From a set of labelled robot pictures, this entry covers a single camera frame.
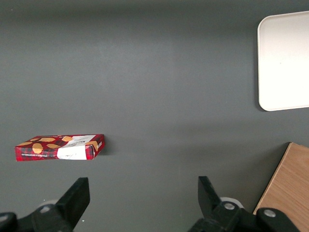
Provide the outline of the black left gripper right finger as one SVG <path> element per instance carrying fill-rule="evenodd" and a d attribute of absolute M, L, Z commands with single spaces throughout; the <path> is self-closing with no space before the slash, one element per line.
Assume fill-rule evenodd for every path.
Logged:
<path fill-rule="evenodd" d="M 203 218 L 190 232 L 298 232 L 297 226 L 282 211 L 260 208 L 254 215 L 232 201 L 223 201 L 207 176 L 198 178 L 198 203 Z"/>

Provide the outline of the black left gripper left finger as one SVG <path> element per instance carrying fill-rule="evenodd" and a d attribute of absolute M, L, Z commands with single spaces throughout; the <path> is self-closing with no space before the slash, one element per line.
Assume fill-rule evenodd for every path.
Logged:
<path fill-rule="evenodd" d="M 72 232 L 90 203 L 89 180 L 78 178 L 56 202 L 38 207 L 18 219 L 13 212 L 0 214 L 2 232 Z"/>

